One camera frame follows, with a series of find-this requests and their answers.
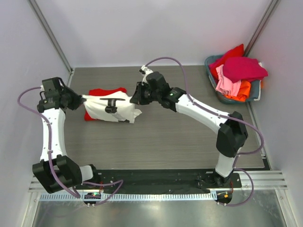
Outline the red t shirt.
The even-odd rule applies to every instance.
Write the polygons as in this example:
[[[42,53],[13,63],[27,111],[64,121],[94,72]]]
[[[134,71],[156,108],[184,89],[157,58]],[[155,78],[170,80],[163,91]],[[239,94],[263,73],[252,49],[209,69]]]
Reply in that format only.
[[[229,59],[231,57],[242,57],[243,55],[244,55],[244,44],[240,44],[240,45],[236,46],[235,48],[226,52],[219,59],[215,60],[214,63],[209,64],[209,70],[210,70],[216,84],[218,82],[218,74],[217,74],[216,68],[225,64],[227,59]]]
[[[119,87],[119,88],[112,89],[112,90],[104,90],[104,89],[100,89],[100,88],[91,89],[88,94],[90,96],[108,96],[108,95],[111,95],[111,94],[113,94],[115,92],[119,92],[119,91],[121,91],[125,94],[127,93],[126,88]],[[84,120],[85,121],[96,121],[96,119],[93,119],[87,111],[85,111]]]

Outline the white printed t shirt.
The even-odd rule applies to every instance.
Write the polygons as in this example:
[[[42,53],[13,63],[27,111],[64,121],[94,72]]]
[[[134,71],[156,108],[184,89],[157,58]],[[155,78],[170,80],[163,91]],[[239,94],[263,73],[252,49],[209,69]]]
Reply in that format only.
[[[134,123],[141,110],[130,102],[131,97],[122,91],[107,96],[83,95],[84,107],[89,117],[106,122]]]

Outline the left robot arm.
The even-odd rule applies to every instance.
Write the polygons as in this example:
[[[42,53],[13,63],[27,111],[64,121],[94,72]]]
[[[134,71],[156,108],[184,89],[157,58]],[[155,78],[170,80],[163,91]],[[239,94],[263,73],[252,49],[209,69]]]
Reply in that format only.
[[[76,110],[84,98],[67,87],[59,77],[42,81],[37,112],[43,123],[43,149],[39,163],[32,166],[34,176],[48,193],[70,189],[85,183],[90,189],[100,185],[92,165],[79,166],[66,152],[64,122],[66,110]]]

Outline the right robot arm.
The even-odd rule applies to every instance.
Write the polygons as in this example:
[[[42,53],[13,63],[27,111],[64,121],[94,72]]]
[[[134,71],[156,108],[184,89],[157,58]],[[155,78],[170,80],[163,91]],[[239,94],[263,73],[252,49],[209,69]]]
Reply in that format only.
[[[216,135],[216,149],[219,152],[217,164],[209,184],[225,187],[231,180],[238,152],[248,138],[243,117],[239,112],[229,114],[194,99],[179,87],[170,87],[158,71],[140,70],[143,79],[136,84],[130,103],[148,105],[158,102],[163,108],[184,114],[209,128]]]

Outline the pink t shirt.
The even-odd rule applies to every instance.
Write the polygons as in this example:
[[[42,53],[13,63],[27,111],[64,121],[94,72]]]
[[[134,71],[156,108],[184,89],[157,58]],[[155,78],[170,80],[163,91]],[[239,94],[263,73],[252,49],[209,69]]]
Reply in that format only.
[[[218,83],[215,90],[225,96],[237,96],[241,87],[241,81],[233,83],[229,78],[225,77],[223,74],[223,64],[216,68],[216,72]]]

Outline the magenta t shirt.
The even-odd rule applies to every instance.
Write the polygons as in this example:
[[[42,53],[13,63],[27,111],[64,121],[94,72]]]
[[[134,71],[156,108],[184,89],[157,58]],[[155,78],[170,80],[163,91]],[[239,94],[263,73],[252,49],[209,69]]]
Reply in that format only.
[[[231,57],[223,65],[223,75],[236,83],[240,80],[252,82],[268,76],[265,68],[260,66],[257,59],[248,57]]]

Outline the orange t shirt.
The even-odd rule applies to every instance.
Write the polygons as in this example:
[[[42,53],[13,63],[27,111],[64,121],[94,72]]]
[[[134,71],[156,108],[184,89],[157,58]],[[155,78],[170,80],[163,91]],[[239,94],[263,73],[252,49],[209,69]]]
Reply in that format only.
[[[250,96],[251,83],[247,80],[232,83],[232,89],[229,95],[224,95],[226,98],[245,102]]]

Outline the red t shirt in basket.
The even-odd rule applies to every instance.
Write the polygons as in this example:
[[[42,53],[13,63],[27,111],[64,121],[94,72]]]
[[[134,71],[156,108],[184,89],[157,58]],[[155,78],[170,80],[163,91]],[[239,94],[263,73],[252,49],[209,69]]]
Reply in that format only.
[[[231,57],[242,57],[243,55],[244,55],[244,44],[240,44],[240,45],[236,46],[235,48],[226,52],[219,59],[215,60],[214,63],[209,64],[209,70],[210,70],[216,84],[218,82],[218,74],[217,74],[216,68],[225,64],[227,59],[229,59]]]

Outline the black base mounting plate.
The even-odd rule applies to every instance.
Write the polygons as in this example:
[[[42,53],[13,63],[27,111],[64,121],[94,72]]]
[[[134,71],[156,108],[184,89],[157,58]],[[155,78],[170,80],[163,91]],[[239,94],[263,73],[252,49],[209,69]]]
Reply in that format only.
[[[194,194],[211,189],[239,189],[238,173],[224,184],[217,184],[212,169],[98,170],[101,183],[123,180],[119,194]]]

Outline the grey t shirt in basket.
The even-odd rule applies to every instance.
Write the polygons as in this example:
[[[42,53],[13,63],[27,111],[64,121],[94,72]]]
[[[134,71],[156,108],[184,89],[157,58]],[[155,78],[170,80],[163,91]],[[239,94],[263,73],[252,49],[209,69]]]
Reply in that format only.
[[[255,80],[250,83],[250,93],[249,97],[245,102],[259,101],[261,97],[261,80]]]

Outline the grey-blue laundry basket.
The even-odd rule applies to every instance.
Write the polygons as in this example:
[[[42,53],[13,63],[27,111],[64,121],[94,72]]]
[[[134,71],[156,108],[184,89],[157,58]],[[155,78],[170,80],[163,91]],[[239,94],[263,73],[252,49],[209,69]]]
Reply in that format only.
[[[211,82],[211,85],[213,86],[213,88],[215,89],[217,84],[215,83],[215,80],[209,70],[209,64],[211,63],[214,63],[215,60],[219,59],[220,57],[222,57],[223,55],[212,55],[212,56],[209,56],[206,58],[205,60],[205,68],[206,68],[206,74]],[[216,93],[216,97],[218,98],[218,100],[223,103],[223,104],[228,104],[228,105],[231,105],[231,104],[240,104],[240,103],[246,103],[246,102],[239,102],[239,101],[235,101],[235,100],[231,100],[231,99],[228,99],[226,98],[223,94],[221,94],[220,92],[217,92],[215,91]]]

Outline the left aluminium corner post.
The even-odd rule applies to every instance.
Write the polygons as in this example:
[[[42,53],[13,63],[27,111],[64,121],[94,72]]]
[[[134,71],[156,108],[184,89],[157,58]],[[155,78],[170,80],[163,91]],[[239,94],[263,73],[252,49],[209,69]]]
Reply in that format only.
[[[49,26],[49,23],[47,22],[42,10],[40,9],[38,3],[36,0],[27,0],[28,4],[30,5],[33,13],[37,17],[39,23],[41,24],[43,30],[45,31],[47,37],[49,38],[51,44],[53,45],[53,48],[57,52],[59,58],[61,59],[62,63],[64,64],[65,68],[67,69],[69,74],[72,74],[73,68],[70,65],[69,61],[67,60],[61,46],[59,45],[51,27]]]

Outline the aluminium corner post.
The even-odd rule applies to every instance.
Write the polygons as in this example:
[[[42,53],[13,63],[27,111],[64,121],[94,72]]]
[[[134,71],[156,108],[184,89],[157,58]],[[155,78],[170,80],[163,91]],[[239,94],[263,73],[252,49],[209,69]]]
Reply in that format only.
[[[40,9],[38,3],[36,0],[27,0],[28,4],[30,5],[33,13],[37,17],[39,23],[41,24],[43,30],[45,31],[47,37],[49,38],[51,44],[53,45],[53,48],[57,52],[59,58],[61,59],[62,63],[64,64],[65,68],[67,69],[69,74],[72,74],[73,68],[70,65],[69,61],[67,60],[61,46],[59,45],[51,27],[49,26],[49,23],[47,22],[42,10]]]
[[[252,37],[250,38],[250,40],[245,48],[245,51],[244,51],[245,57],[248,57],[249,54],[251,53],[254,45],[256,44],[257,40],[260,38],[262,32],[264,31],[265,27],[267,26],[270,18],[273,16],[273,14],[274,14],[275,10],[277,9],[280,2],[281,2],[281,0],[271,0],[269,2]]]

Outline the right aluminium corner post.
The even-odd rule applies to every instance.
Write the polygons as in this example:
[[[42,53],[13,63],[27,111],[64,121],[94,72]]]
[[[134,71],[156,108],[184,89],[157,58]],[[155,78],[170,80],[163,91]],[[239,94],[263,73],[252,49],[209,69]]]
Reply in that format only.
[[[267,26],[270,18],[273,16],[273,14],[274,14],[275,10],[277,9],[280,2],[281,2],[281,0],[271,0],[269,2],[252,37],[250,38],[250,40],[245,48],[245,51],[244,51],[245,57],[248,57],[249,54],[251,53],[254,45],[256,44],[257,40],[260,38],[262,32],[264,31],[265,27]]]

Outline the aluminium frame rail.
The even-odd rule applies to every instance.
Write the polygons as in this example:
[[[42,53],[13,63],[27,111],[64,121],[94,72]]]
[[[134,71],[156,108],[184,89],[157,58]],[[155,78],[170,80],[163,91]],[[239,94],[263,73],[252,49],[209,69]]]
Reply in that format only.
[[[255,190],[287,190],[287,183],[281,170],[248,171]],[[46,192],[36,177],[33,177],[28,192]]]

